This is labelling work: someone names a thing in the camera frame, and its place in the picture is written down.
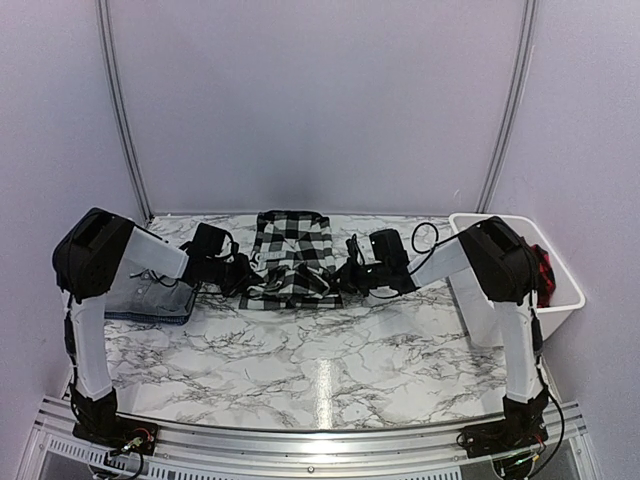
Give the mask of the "black white plaid shirt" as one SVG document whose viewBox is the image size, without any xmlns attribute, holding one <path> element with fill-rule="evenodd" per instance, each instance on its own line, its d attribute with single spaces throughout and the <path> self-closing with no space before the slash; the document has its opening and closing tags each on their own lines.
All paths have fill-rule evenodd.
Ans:
<svg viewBox="0 0 640 480">
<path fill-rule="evenodd" d="M 340 309 L 330 219 L 318 212 L 270 210 L 256 219 L 254 277 L 244 310 Z"/>
</svg>

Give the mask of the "grey shirt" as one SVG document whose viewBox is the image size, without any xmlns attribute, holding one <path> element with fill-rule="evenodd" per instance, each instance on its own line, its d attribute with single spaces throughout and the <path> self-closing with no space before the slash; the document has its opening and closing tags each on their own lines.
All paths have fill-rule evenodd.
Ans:
<svg viewBox="0 0 640 480">
<path fill-rule="evenodd" d="M 105 312 L 191 317 L 198 291 L 198 287 L 149 270 L 121 270 L 107 294 Z"/>
</svg>

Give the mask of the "blue checked shirt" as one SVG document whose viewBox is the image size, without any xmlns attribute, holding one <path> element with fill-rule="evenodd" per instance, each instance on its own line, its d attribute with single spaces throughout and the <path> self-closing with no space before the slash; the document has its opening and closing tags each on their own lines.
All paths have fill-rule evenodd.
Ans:
<svg viewBox="0 0 640 480">
<path fill-rule="evenodd" d="M 105 312 L 104 318 L 106 320 L 119 320 L 119 321 L 131 321 L 142 324 L 165 324 L 181 326 L 186 324 L 190 320 L 190 315 L 177 315 L 177 316 L 158 316 L 147 315 L 132 312 Z"/>
</svg>

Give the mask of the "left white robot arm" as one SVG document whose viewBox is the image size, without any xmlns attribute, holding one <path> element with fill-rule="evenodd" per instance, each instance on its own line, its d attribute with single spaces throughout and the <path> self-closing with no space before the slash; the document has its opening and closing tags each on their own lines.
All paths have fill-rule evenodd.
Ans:
<svg viewBox="0 0 640 480">
<path fill-rule="evenodd" d="M 209 283 L 222 295 L 245 290 L 257 276 L 232 235 L 201 223 L 175 247 L 132 220 L 92 208 L 56 246 L 52 256 L 65 311 L 64 343 L 73 369 L 70 394 L 77 421 L 106 445 L 125 438 L 117 394 L 108 372 L 104 324 L 108 292 L 121 263 L 190 286 Z"/>
</svg>

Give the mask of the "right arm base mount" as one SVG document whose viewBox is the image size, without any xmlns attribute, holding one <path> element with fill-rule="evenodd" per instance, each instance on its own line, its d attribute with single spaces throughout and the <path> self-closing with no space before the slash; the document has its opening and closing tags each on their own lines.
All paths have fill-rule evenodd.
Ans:
<svg viewBox="0 0 640 480">
<path fill-rule="evenodd" d="M 521 428 L 509 426 L 506 420 L 498 420 L 463 427 L 456 443 L 466 451 L 469 458 L 478 458 L 535 445 L 541 446 L 548 438 L 543 422 Z"/>
</svg>

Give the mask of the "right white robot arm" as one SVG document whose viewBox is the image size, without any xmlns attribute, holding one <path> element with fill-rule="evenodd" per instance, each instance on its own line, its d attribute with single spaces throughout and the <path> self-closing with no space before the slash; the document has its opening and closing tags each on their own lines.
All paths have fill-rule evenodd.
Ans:
<svg viewBox="0 0 640 480">
<path fill-rule="evenodd" d="M 515 448 L 542 422 L 549 402 L 540 370 L 543 336 L 537 315 L 539 262 L 532 248 L 502 218 L 492 216 L 410 258 L 394 229 L 369 237 L 374 260 L 366 263 L 355 238 L 348 257 L 333 276 L 344 292 L 369 296 L 378 288 L 406 295 L 464 270 L 472 271 L 492 303 L 506 361 L 503 419 L 489 424 L 492 437 Z"/>
</svg>

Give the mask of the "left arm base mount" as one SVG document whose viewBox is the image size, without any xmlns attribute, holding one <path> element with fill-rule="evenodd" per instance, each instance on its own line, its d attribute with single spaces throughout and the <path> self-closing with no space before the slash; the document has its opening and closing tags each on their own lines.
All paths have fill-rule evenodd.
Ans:
<svg viewBox="0 0 640 480">
<path fill-rule="evenodd" d="M 143 455 L 154 453 L 158 433 L 159 425 L 156 423 L 119 416 L 107 433 L 95 433 L 80 423 L 76 423 L 72 431 L 74 437 L 109 447 L 118 454 L 133 452 Z"/>
</svg>

